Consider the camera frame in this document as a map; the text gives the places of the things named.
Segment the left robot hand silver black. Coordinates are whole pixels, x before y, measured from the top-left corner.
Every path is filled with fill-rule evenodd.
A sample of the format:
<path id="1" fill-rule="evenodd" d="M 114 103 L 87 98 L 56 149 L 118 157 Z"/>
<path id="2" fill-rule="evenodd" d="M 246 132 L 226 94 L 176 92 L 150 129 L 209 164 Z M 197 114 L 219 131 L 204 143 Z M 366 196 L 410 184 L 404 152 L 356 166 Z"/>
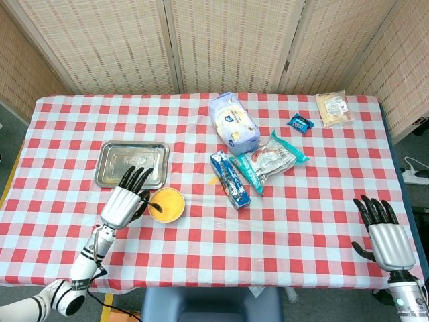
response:
<path id="1" fill-rule="evenodd" d="M 143 185 L 153 171 L 152 167 L 131 166 L 125 172 L 101 211 L 104 225 L 120 230 L 143 214 L 150 199 L 150 190 Z"/>

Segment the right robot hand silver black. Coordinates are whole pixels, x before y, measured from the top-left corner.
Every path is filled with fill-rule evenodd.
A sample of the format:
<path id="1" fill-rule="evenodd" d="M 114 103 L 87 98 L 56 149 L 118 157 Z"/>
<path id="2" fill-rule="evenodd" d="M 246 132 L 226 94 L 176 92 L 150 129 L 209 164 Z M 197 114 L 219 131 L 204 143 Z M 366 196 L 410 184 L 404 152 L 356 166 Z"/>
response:
<path id="1" fill-rule="evenodd" d="M 408 237 L 399 224 L 393 207 L 386 201 L 378 201 L 361 195 L 353 199 L 363 224 L 369 234 L 371 251 L 364 250 L 357 242 L 353 249 L 360 257 L 368 259 L 386 272 L 410 270 L 416 263 Z"/>

